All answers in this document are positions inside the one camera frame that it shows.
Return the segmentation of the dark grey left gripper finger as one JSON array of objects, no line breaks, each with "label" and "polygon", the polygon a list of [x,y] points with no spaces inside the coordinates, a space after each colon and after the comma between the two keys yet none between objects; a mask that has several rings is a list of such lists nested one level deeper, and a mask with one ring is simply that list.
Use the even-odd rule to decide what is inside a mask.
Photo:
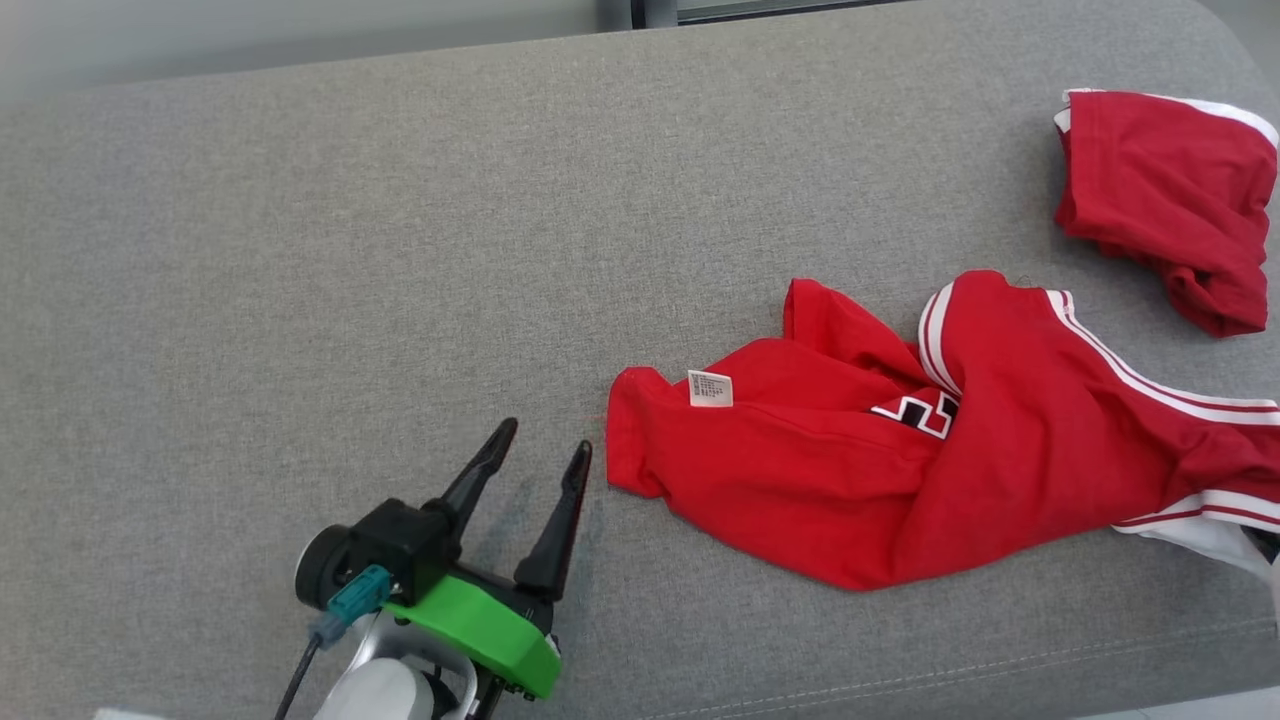
[{"label": "dark grey left gripper finger", "polygon": [[461,556],[461,541],[486,483],[500,470],[518,432],[518,419],[503,419],[445,492],[425,503],[425,511],[444,518],[443,548],[449,560]]},{"label": "dark grey left gripper finger", "polygon": [[593,443],[584,439],[562,475],[559,498],[538,542],[515,570],[522,593],[550,603],[563,598],[591,464]]}]

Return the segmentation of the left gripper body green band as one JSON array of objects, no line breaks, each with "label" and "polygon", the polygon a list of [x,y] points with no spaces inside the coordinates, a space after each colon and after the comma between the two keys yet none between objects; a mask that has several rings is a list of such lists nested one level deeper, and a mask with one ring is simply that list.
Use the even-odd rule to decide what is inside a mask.
[{"label": "left gripper body green band", "polygon": [[388,600],[384,609],[460,651],[507,685],[548,700],[562,659],[550,638],[554,605],[563,598],[563,573],[529,571],[513,580],[454,565],[410,606]]}]

